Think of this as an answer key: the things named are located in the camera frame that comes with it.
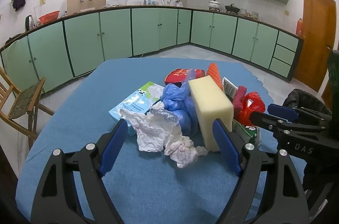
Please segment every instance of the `metal screw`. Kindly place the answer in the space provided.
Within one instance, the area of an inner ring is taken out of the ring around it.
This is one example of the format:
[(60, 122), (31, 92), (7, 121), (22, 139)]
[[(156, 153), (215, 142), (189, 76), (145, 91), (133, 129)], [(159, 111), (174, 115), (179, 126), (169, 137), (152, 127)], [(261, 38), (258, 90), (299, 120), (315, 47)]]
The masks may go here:
[(88, 151), (92, 151), (94, 148), (95, 148), (95, 144), (93, 144), (93, 143), (89, 143), (89, 144), (86, 145), (86, 149)]
[(254, 145), (251, 144), (251, 143), (247, 143), (247, 144), (245, 145), (245, 148), (248, 149), (249, 151), (252, 151), (252, 150), (254, 149)]
[(282, 155), (282, 156), (286, 156), (286, 155), (287, 155), (287, 151), (284, 150), (284, 149), (279, 150), (279, 153), (280, 153), (280, 155)]
[(53, 150), (53, 155), (58, 156), (61, 153), (61, 150), (59, 148)]

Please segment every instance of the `light blue package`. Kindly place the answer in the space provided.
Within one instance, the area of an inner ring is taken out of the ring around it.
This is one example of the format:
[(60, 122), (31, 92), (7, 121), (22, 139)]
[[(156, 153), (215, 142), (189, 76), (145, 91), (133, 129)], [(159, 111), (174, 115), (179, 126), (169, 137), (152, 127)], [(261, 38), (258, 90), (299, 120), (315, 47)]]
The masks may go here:
[[(125, 100), (123, 100), (116, 107), (112, 108), (109, 113), (116, 120), (119, 121), (121, 119), (120, 109), (124, 108), (128, 111), (136, 112), (136, 113), (146, 113), (150, 107), (159, 100), (164, 87), (153, 82), (148, 82), (143, 85), (137, 91), (134, 91), (131, 95), (129, 95)], [(133, 129), (131, 123), (128, 123), (128, 134), (133, 136), (136, 131)]]

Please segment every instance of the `blue tablecloth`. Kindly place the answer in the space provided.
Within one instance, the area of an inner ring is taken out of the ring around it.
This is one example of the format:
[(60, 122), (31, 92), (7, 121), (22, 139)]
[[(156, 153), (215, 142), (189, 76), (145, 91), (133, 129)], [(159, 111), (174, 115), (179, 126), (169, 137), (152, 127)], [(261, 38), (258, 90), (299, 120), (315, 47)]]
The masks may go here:
[[(20, 211), (30, 219), (41, 173), (55, 148), (66, 153), (96, 142), (115, 125), (108, 111), (133, 91), (148, 81), (164, 85), (166, 75), (177, 68), (207, 70), (210, 63), (194, 59), (133, 58), (101, 64), (55, 112), (28, 154), (16, 193)], [(248, 92), (257, 91), (266, 106), (273, 102), (262, 82), (243, 65), (216, 63), (222, 77), (226, 76), (235, 85), (246, 86)], [(201, 145), (201, 135), (193, 141)], [(262, 130), (261, 149), (276, 152), (276, 146), (272, 133)], [(298, 158), (292, 160), (302, 178), (306, 163)], [(258, 209), (264, 178), (262, 173), (250, 218)], [(225, 207), (237, 179), (219, 152), (209, 153), (187, 168), (179, 169), (163, 152), (139, 151), (136, 136), (127, 136), (112, 171), (103, 182), (126, 224), (212, 224)], [(75, 180), (84, 215), (93, 219), (78, 173)]]

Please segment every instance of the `tiled floor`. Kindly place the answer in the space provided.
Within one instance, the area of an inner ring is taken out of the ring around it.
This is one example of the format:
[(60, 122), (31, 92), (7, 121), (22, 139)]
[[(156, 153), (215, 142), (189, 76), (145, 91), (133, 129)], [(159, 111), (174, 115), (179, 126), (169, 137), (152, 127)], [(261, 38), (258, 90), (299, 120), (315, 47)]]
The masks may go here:
[[(156, 55), (151, 55), (149, 57), (160, 57), (160, 58), (191, 58), (191, 59), (202, 59), (202, 60), (211, 60), (211, 61), (228, 61), (228, 62), (239, 62), (238, 60), (235, 60), (233, 58), (229, 58), (224, 55), (220, 55), (215, 52), (211, 52), (206, 49), (202, 49), (199, 47), (191, 46), (191, 45), (186, 45), (182, 47), (177, 47), (174, 49), (170, 49), (164, 52), (160, 52)], [(296, 79), (292, 79), (291, 83), (284, 82), (281, 79), (278, 79), (277, 77), (274, 77), (271, 74), (268, 74), (264, 71), (261, 71), (255, 67), (252, 67), (250, 65), (247, 65), (245, 63), (241, 63), (247, 68), (249, 71), (251, 71), (257, 78), (258, 80), (262, 81), (263, 86), (267, 89), (269, 95), (273, 99), (273, 101), (276, 104), (281, 105), (287, 95), (295, 88), (303, 89), (319, 99), (321, 99), (321, 96), (306, 86), (305, 84), (297, 81)], [(78, 79), (63, 88), (45, 95), (41, 103), (44, 104), (45, 106), (51, 108), (52, 110), (56, 111), (61, 104), (67, 99), (67, 97), (81, 84), (81, 82), (85, 78)], [(47, 124), (49, 121), (50, 116), (47, 115), (46, 113), (39, 111), (39, 117), (38, 117), (38, 126), (37, 126), (37, 133), (39, 134), (43, 127)], [(18, 122), (23, 125), (27, 126), (27, 117), (23, 116), (21, 117)], [(24, 163), (24, 159), (26, 158), (28, 154), (28, 149), (27, 149), (27, 137), (18, 134), (18, 170), (21, 168), (21, 166)]]

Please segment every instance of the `blue gripper pad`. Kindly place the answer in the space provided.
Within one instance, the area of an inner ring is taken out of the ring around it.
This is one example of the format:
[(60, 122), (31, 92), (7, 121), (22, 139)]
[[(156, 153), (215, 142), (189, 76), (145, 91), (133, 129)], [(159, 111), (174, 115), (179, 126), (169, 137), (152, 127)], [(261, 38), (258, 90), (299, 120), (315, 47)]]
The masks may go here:
[(218, 120), (213, 122), (212, 131), (226, 165), (240, 177), (242, 168), (239, 163), (239, 153)]
[(105, 176), (105, 174), (113, 168), (114, 162), (118, 157), (118, 154), (121, 150), (123, 143), (125, 142), (128, 125), (126, 120), (122, 119), (120, 124), (118, 123), (115, 128), (115, 133), (112, 138), (108, 142), (106, 148), (101, 154), (101, 165), (98, 172), (101, 176)]
[(267, 112), (273, 116), (286, 119), (290, 122), (299, 118), (299, 114), (294, 109), (276, 104), (270, 104), (267, 107)]

